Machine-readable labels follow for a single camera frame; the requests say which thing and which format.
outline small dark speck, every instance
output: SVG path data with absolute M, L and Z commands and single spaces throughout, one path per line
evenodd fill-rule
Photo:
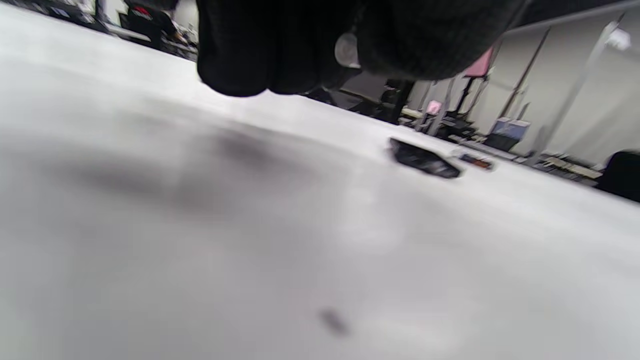
M 349 335 L 346 322 L 336 310 L 324 309 L 320 311 L 320 319 L 333 335 L 340 337 Z

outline black phone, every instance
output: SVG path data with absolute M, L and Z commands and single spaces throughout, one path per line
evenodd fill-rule
M 433 151 L 391 138 L 391 149 L 400 164 L 416 168 L 427 174 L 454 179 L 462 175 L 462 171 Z

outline black glove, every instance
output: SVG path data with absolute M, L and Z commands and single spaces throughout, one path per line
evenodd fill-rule
M 339 88 L 337 39 L 354 32 L 362 70 L 393 79 L 444 79 L 476 61 L 525 0 L 197 0 L 198 73 L 231 96 Z

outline office chair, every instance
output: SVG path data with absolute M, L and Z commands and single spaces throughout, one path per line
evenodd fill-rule
M 120 19 L 120 27 L 123 29 L 129 29 L 129 18 L 125 13 L 118 13 L 118 18 Z
M 640 202 L 640 151 L 613 154 L 595 188 Z

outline white table surface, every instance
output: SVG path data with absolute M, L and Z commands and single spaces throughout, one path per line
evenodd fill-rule
M 4 4 L 0 93 L 2 360 L 640 359 L 637 204 Z

